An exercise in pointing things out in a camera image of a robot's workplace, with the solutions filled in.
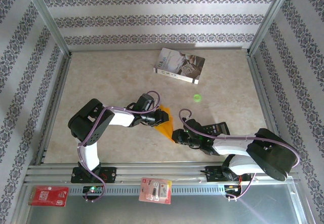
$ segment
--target product package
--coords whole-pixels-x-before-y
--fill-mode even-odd
[[[204,58],[163,48],[153,71],[198,84],[204,63]]]
[[[29,198],[29,205],[34,206],[60,206],[66,204],[69,193],[68,187],[61,186],[36,186]]]
[[[171,204],[172,182],[164,179],[142,178],[139,201]]]

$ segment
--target wall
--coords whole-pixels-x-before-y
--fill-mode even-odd
[[[316,223],[324,222],[323,34],[323,0],[285,0],[255,54],[280,135],[300,152]]]
[[[248,48],[272,0],[44,0],[70,50]]]
[[[31,0],[0,0],[0,37],[0,223],[10,223],[63,54]]]

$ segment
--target cable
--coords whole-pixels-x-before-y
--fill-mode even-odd
[[[159,107],[159,104],[160,104],[160,95],[156,92],[156,91],[148,91],[146,94],[149,94],[149,93],[155,93],[157,95],[157,103],[156,103],[156,106],[154,106],[154,102],[153,102],[153,108],[150,109],[150,110],[147,110],[147,111],[133,111],[133,110],[129,110],[129,109],[126,109],[126,108],[122,108],[122,107],[117,107],[117,106],[107,106],[105,107],[104,109],[102,109],[102,111],[100,112],[99,116],[97,117],[96,119],[96,122],[95,124],[93,125],[92,129],[90,130],[90,132],[88,133],[88,135],[86,136],[86,138],[84,139],[84,141],[82,141],[81,143],[78,143],[77,144],[77,154],[79,156],[79,159],[80,159],[80,164],[91,174],[93,175],[96,179],[98,179],[99,181],[102,182],[103,186],[102,186],[102,192],[101,192],[101,195],[98,196],[97,198],[95,198],[94,200],[91,200],[91,202],[96,202],[97,200],[99,200],[104,194],[105,194],[105,191],[106,191],[106,183],[104,180],[102,180],[102,178],[98,177],[96,174],[94,174],[87,166],[86,164],[84,164],[84,160],[82,158],[82,155],[81,155],[81,151],[80,151],[80,147],[81,146],[84,146],[88,140],[90,139],[91,135],[93,134],[93,132],[95,131],[97,125],[99,124],[99,121],[101,119],[101,117],[103,116],[104,112],[106,110],[109,110],[109,109],[117,109],[117,110],[121,110],[121,111],[126,111],[128,113],[132,113],[132,114],[146,114],[146,113],[149,113],[151,111],[154,111],[156,110],[158,107]],[[85,196],[85,199],[86,201],[88,201],[88,193],[86,193],[86,196]]]
[[[257,174],[256,173],[253,174],[253,176],[251,178],[251,181],[249,182],[248,186],[246,187],[246,189],[239,196],[235,196],[235,195],[226,193],[226,195],[233,197],[233,198],[228,197],[228,199],[229,200],[237,200],[237,199],[241,198],[248,191],[248,189],[250,188],[250,186],[251,186],[251,184],[252,184],[252,182],[253,182],[253,180],[255,178],[255,175],[257,175]]]
[[[250,136],[212,136],[212,135],[208,135],[208,134],[204,134],[204,133],[201,133],[193,128],[191,128],[189,125],[186,124],[186,122],[182,119],[181,117],[181,112],[182,111],[188,111],[190,113],[189,117],[191,117],[192,115],[192,112],[189,110],[189,109],[186,109],[186,108],[183,108],[179,111],[179,118],[180,118],[180,121],[183,123],[183,125],[185,125],[190,131],[196,133],[196,134],[199,134],[199,135],[202,135],[202,136],[205,136],[205,137],[208,137],[208,138],[212,138],[212,139],[231,139],[231,140],[260,140],[260,141],[267,141],[267,142],[270,142],[270,143],[274,143],[274,144],[278,144],[282,147],[285,147],[287,149],[289,149],[292,153],[295,154],[296,156],[296,163],[293,165],[293,167],[296,167],[298,164],[299,164],[299,161],[300,161],[300,157],[299,157],[299,154],[298,152],[293,148],[291,147],[290,145],[287,145],[287,144],[284,144],[280,141],[276,141],[276,140],[273,140],[273,139],[266,139],[266,138],[260,138],[260,137],[250,137]]]

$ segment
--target book cover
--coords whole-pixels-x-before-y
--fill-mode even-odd
[[[155,73],[198,84],[205,59],[163,48],[153,68]]]

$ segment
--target green ball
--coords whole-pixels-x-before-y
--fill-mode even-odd
[[[194,100],[195,102],[200,102],[200,101],[201,101],[201,96],[200,96],[199,94],[195,94],[195,95],[193,96],[193,100]]]

